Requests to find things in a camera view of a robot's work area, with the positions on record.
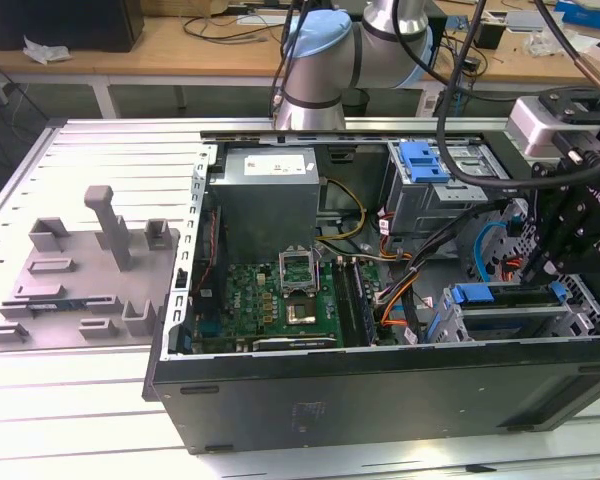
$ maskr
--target floor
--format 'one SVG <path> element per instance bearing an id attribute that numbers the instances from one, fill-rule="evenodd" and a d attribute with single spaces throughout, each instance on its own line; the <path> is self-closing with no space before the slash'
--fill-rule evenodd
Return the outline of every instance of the floor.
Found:
<path id="1" fill-rule="evenodd" d="M 99 118 L 100 111 L 90 87 L 76 85 L 31 85 L 27 94 L 49 117 Z M 46 122 L 21 94 L 7 86 L 9 105 L 0 107 L 0 190 L 26 155 Z M 266 117 L 267 88 L 185 87 L 186 110 L 178 110 L 172 87 L 115 86 L 113 95 L 126 118 L 151 117 Z M 369 90 L 370 117 L 405 117 L 415 114 L 419 92 L 409 90 Z M 469 117 L 504 117 L 511 104 L 466 104 Z"/>

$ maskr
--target aluminum profile table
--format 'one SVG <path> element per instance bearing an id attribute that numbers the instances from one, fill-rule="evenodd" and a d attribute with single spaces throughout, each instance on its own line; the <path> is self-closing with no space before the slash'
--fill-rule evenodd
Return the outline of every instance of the aluminum profile table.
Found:
<path id="1" fill-rule="evenodd" d="M 130 228 L 151 217 L 177 227 L 190 194 L 186 152 L 199 132 L 268 124 L 94 120 L 45 130 L 0 194 L 0 300 L 31 248 L 26 232 L 36 217 L 69 214 L 68 228 L 92 228 L 88 213 L 71 215 L 86 183 L 117 189 L 114 208 Z M 435 124 L 364 119 L 349 126 L 431 132 Z M 458 132 L 503 126 L 450 121 Z M 549 433 L 190 456 L 162 405 L 140 397 L 148 356 L 148 346 L 0 354 L 0 478 L 446 478 L 478 470 L 487 480 L 600 478 L 600 400 Z"/>

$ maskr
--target yellow wire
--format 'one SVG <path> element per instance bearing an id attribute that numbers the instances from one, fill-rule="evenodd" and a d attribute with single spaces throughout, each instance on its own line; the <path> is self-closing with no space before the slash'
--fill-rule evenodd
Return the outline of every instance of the yellow wire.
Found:
<path id="1" fill-rule="evenodd" d="M 362 205 L 362 202 L 358 199 L 358 197 L 356 197 L 353 194 L 353 192 L 351 190 L 349 190 L 347 187 L 345 187 L 339 181 L 333 180 L 331 178 L 327 178 L 327 183 L 333 183 L 335 185 L 338 185 L 342 190 L 347 192 L 347 194 L 349 196 L 351 196 L 351 198 L 353 198 L 353 200 L 358 204 L 358 208 L 360 209 L 360 221 L 358 222 L 358 225 L 356 225 L 356 228 L 354 228 L 350 232 L 338 233 L 337 235 L 320 235 L 319 237 L 316 237 L 316 240 L 342 240 L 344 238 L 352 237 L 356 233 L 358 233 L 360 230 L 362 230 L 362 227 L 364 227 L 364 221 L 367 217 L 367 214 L 364 209 L 364 205 Z"/>

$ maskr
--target motherboard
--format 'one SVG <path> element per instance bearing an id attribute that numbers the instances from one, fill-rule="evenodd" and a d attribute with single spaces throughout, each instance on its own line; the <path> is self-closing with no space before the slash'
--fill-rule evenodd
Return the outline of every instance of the motherboard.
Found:
<path id="1" fill-rule="evenodd" d="M 282 269 L 280 265 L 229 265 L 223 308 L 195 320 L 193 344 L 201 353 L 373 342 L 370 305 L 380 289 L 373 262 L 284 262 Z M 359 318 L 366 324 L 355 324 Z"/>

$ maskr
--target blue box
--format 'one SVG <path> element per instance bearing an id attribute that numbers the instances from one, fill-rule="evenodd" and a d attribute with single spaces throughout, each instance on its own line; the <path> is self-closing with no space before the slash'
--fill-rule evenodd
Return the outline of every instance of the blue box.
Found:
<path id="1" fill-rule="evenodd" d="M 587 10 L 568 0 L 559 0 L 556 12 L 564 12 L 562 21 L 584 27 L 600 29 L 600 10 Z"/>

